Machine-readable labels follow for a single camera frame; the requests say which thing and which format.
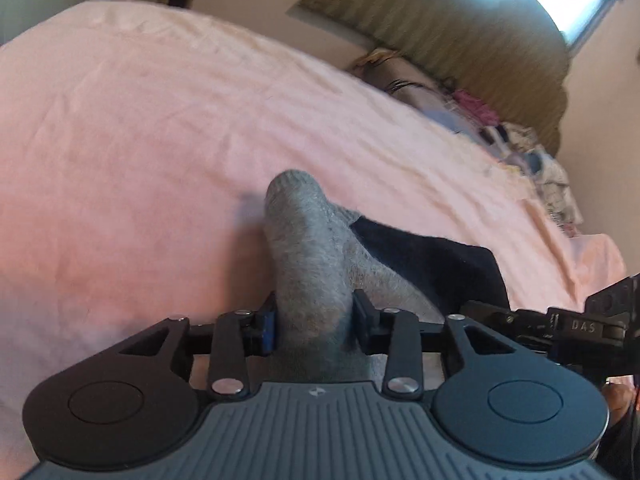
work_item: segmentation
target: gray sock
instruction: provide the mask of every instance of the gray sock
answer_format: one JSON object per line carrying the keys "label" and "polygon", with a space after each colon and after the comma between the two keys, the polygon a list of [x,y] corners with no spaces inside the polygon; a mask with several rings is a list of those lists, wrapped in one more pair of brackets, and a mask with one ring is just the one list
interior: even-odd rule
{"label": "gray sock", "polygon": [[349,228],[359,217],[328,202],[303,171],[285,171],[271,182],[265,231],[276,269],[278,350],[268,359],[270,379],[382,380],[385,358],[362,354],[351,329],[356,288],[377,308],[442,322],[420,291],[359,243]]}

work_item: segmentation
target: bed sheet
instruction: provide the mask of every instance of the bed sheet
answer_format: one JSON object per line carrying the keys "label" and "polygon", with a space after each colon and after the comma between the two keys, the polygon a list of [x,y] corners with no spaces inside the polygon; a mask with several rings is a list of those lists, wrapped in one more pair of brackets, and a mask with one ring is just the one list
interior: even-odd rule
{"label": "bed sheet", "polygon": [[183,10],[88,2],[0,49],[0,478],[47,376],[169,314],[273,286],[262,200],[287,168],[379,222],[494,252],[515,308],[580,310],[625,275],[524,179],[361,81]]}

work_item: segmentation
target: ribbed surface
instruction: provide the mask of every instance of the ribbed surface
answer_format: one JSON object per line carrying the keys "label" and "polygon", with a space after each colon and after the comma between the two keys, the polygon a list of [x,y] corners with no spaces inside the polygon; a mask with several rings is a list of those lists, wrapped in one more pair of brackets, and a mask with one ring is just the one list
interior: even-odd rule
{"label": "ribbed surface", "polygon": [[589,463],[515,472],[462,454],[417,404],[383,399],[370,383],[264,384],[212,409],[173,454],[130,471],[91,474],[43,464],[29,480],[595,480]]}
{"label": "ribbed surface", "polygon": [[532,126],[546,150],[560,147],[569,55],[536,0],[301,0],[438,79],[491,105],[503,121]]}

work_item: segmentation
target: headboard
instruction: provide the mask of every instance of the headboard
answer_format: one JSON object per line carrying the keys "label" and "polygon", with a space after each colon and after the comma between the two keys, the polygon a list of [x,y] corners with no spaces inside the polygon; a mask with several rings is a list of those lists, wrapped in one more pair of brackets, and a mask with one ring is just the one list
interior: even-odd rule
{"label": "headboard", "polygon": [[440,80],[533,126],[546,150],[560,147],[569,70],[564,37],[537,0],[301,0],[319,13],[401,52]]}

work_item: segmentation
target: gray ribbed plate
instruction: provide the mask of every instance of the gray ribbed plate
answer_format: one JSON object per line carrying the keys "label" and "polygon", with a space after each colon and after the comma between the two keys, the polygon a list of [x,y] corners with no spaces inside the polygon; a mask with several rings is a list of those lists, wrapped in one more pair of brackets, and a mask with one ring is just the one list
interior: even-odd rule
{"label": "gray ribbed plate", "polygon": [[213,407],[184,446],[153,464],[113,473],[43,463],[28,480],[596,480],[581,462],[519,472],[462,453],[410,402],[372,383],[263,384],[245,402]]}

